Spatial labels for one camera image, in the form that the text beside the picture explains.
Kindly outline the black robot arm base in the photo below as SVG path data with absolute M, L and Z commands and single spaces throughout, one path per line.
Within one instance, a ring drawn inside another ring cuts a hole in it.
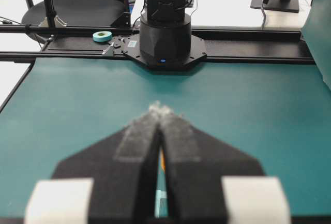
M 144 0 L 145 12 L 140 17 L 140 35 L 152 38 L 175 38 L 191 41 L 191 17 L 185 9 L 192 0 Z

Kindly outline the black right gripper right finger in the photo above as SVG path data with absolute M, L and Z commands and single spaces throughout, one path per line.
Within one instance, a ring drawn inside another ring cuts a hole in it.
M 279 178 L 173 114 L 160 119 L 169 215 L 178 223 L 290 223 Z

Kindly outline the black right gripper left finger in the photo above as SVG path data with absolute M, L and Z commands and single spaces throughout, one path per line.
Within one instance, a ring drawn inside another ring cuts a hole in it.
M 36 183 L 25 223 L 144 223 L 154 214 L 159 145 L 151 111 L 63 159 Z

